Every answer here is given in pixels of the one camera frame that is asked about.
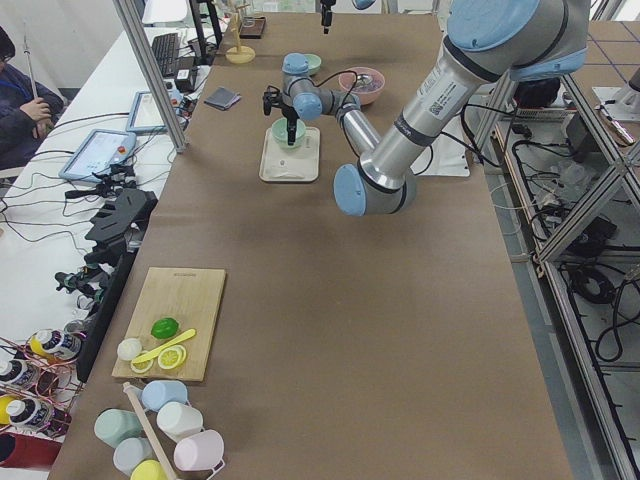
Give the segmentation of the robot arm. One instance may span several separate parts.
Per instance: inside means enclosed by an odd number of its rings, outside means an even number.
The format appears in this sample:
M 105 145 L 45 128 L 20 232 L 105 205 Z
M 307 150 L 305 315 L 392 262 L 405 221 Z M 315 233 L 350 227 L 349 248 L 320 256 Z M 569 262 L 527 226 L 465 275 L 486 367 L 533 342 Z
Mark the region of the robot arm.
M 263 110 L 282 111 L 289 144 L 297 121 L 335 117 L 358 155 L 335 174 L 338 207 L 351 216 L 393 214 L 415 197 L 412 164 L 480 86 L 503 74 L 516 82 L 558 77 L 584 64 L 589 12 L 586 1 L 453 2 L 441 56 L 384 135 L 351 91 L 315 85 L 300 53 L 284 57 L 283 84 L 267 88 Z

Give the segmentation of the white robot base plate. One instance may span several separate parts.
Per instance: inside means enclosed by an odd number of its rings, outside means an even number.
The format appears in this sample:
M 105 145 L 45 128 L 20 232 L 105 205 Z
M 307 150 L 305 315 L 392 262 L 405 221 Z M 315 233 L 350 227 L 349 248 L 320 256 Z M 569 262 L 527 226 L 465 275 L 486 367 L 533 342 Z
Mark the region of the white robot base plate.
M 470 170 L 466 147 L 445 136 L 448 133 L 464 141 L 460 122 L 452 120 L 443 133 L 411 165 L 412 172 L 421 176 L 468 177 Z

